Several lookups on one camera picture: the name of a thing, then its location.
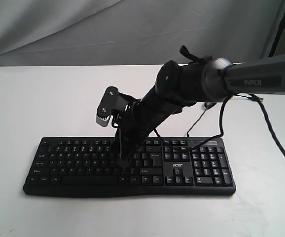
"keyboard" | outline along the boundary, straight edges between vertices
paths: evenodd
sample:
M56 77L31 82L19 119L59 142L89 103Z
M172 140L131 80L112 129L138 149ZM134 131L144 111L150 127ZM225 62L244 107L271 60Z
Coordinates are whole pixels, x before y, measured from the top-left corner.
M111 137L45 137L23 190L27 195L72 198L234 194L221 138L189 152L205 139L163 137L162 143L149 137L129 167L121 168Z

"robotic arm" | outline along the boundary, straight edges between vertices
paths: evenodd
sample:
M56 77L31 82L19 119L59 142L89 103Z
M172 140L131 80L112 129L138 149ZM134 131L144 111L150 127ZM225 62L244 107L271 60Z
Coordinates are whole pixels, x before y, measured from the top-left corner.
M238 93L285 94L285 55L233 64L210 55L197 58L185 46L180 52L192 62L174 61L160 69L155 86L141 99L108 87L97 109L96 121L117 128L115 149L118 164L126 167L148 135L168 116L181 113L196 102L222 102Z

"white backdrop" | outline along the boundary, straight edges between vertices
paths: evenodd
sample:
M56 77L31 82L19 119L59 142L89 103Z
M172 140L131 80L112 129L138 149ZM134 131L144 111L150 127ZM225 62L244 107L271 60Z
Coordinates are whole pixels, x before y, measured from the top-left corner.
M0 0L0 66L232 61L266 54L285 0Z

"white tabletop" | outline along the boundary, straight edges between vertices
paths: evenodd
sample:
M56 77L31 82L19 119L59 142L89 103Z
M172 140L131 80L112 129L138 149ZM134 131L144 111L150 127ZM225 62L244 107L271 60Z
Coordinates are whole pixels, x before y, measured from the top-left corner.
M73 199L26 196L23 183L44 136L113 136L95 123L106 87L137 98L154 85L160 66L0 68L0 235L2 237L248 237L285 236L285 158L259 106L232 99L224 143L237 186L231 197ZM285 96L264 96L285 147ZM219 133L220 104L192 136ZM159 126L184 136L202 112L185 108Z

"space bar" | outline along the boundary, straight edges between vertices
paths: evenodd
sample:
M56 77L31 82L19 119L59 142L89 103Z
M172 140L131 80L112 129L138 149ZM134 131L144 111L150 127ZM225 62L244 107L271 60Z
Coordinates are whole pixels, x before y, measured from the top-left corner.
M115 176L66 176L63 177L62 184L71 185L115 185Z

